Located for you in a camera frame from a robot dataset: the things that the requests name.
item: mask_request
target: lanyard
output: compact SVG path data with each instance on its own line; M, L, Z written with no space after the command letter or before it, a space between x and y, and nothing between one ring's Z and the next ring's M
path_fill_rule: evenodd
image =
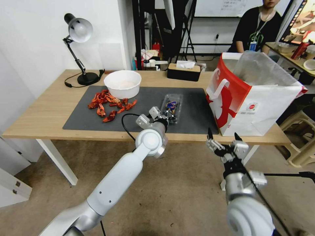
M262 30L262 28L266 25L266 23L268 22L268 18L270 17L271 13L267 16L266 18L266 21L265 23L262 25L262 27L258 30L258 27L259 27L259 24L260 24L260 20L261 20L261 16L262 16L262 13L260 12L259 15L258 15L258 22L257 22L257 28L256 28L256 35L255 37L257 37L257 35L259 34L259 32Z

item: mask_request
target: crayfish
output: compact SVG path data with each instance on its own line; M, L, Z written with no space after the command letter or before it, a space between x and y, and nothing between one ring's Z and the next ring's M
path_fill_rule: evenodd
M135 106L137 103L137 100L134 100L132 103L128 103L128 98L122 99L122 102L118 99L115 98L113 95L110 94L110 92L105 89L102 90L100 93L96 93L94 98L92 99L91 103L88 104L89 109L94 109L97 108L96 113L101 116L105 117L105 109L102 104L109 102L110 107L117 107L120 110L119 111L111 111L109 116L103 119L103 122L109 122L114 120L116 114L122 113L125 110L130 110L132 107Z

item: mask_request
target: whiteboard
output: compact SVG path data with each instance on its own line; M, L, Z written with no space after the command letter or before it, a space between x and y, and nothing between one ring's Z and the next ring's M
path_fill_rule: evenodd
M197 0L195 17L242 17L249 9L262 5L262 0ZM282 16L290 0L281 0L275 9Z

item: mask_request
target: table leg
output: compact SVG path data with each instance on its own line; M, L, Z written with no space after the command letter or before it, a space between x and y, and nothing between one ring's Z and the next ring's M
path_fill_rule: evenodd
M254 145L252 146L252 148L249 150L249 152L247 153L246 157L242 160L243 165L245 165L249 159L252 157L252 155L255 153L255 151L259 148L259 145ZM222 182L220 183L220 187L222 191L225 191L225 180L222 180Z
M47 155L52 159L56 164L59 170L65 175L68 181L72 185L76 185L78 178L75 176L73 171L70 169L66 161L63 159L57 148L49 139L36 139L37 142L42 146Z
M277 64L278 65L281 65L284 61L284 58L283 57L280 57L279 60L277 61Z

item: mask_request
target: desk lamp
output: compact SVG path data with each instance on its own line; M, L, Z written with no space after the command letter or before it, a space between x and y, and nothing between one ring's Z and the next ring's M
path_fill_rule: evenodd
M78 77L78 83L81 85L91 85L99 81L99 76L95 73L85 72L85 66L82 62L77 59L74 52L70 48L70 43L73 41L77 43L84 43L88 41L92 35L93 27L92 24L82 18L75 18L74 15L67 13L65 14L65 22L68 24L69 35L63 39L64 43L67 45L75 62L82 71L82 75Z

